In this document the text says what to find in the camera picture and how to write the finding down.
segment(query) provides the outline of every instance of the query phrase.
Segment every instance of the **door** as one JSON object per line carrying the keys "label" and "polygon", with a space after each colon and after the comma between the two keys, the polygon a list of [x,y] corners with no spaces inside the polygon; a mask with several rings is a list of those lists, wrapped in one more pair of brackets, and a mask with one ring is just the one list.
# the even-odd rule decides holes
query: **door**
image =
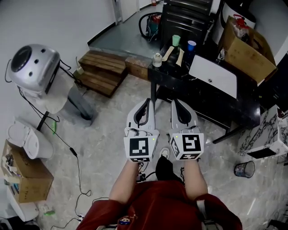
{"label": "door", "polygon": [[121,12],[120,12],[120,2],[119,0],[112,0],[114,14],[115,14],[115,23],[116,25],[122,20],[121,19]]}
{"label": "door", "polygon": [[122,22],[138,11],[138,0],[120,0]]}

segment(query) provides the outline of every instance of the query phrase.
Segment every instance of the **white robot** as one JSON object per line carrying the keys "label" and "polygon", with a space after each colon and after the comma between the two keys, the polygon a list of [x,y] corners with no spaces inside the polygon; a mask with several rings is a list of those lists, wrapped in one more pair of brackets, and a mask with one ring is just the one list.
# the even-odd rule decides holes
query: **white robot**
{"label": "white robot", "polygon": [[90,126],[94,111],[75,85],[78,80],[60,62],[57,51],[30,44],[16,52],[7,65],[7,73],[33,109],[36,103],[73,124]]}
{"label": "white robot", "polygon": [[204,150],[204,134],[200,133],[198,117],[185,102],[171,103],[170,145],[177,160],[196,160]]}
{"label": "white robot", "polygon": [[154,106],[150,98],[136,105],[128,114],[124,145],[126,157],[133,162],[152,161],[158,142]]}
{"label": "white robot", "polygon": [[[177,160],[196,160],[203,153],[204,135],[198,117],[185,102],[171,103],[170,145]],[[133,162],[152,161],[159,131],[155,125],[153,102],[150,98],[136,105],[128,114],[124,145],[126,157]]]}

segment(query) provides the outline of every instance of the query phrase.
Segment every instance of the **vacuum cleaner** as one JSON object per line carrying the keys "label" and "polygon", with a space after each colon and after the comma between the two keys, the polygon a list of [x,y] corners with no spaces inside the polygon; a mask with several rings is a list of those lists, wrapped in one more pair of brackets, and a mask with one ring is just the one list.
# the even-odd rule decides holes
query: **vacuum cleaner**
{"label": "vacuum cleaner", "polygon": [[[143,15],[139,20],[139,30],[142,37],[148,39],[148,42],[152,40],[160,40],[161,39],[161,12],[155,13],[148,13]],[[141,28],[142,20],[147,17],[147,24],[146,24],[146,34],[143,33]]]}

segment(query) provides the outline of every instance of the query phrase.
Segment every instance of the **shoe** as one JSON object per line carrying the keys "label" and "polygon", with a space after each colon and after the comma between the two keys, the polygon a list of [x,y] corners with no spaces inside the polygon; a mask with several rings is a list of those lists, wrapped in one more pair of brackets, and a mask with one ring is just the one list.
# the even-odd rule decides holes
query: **shoe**
{"label": "shoe", "polygon": [[166,147],[162,148],[161,151],[160,151],[160,157],[163,156],[165,157],[166,159],[169,159],[169,156],[170,156],[170,150]]}

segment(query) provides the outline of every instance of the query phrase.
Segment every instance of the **wooden step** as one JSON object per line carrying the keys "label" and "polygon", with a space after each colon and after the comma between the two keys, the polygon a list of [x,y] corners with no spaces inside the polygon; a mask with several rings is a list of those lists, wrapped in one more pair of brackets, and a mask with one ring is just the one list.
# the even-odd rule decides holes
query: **wooden step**
{"label": "wooden step", "polygon": [[80,60],[84,73],[79,76],[84,86],[107,97],[111,97],[128,74],[125,58],[88,51]]}
{"label": "wooden step", "polygon": [[84,73],[79,76],[79,79],[87,88],[107,97],[111,97],[123,81],[123,78],[102,71],[95,71],[93,73],[84,71]]}
{"label": "wooden step", "polygon": [[128,73],[125,61],[113,54],[89,51],[79,60],[79,63],[85,71],[94,69],[114,74],[120,78],[125,77]]}

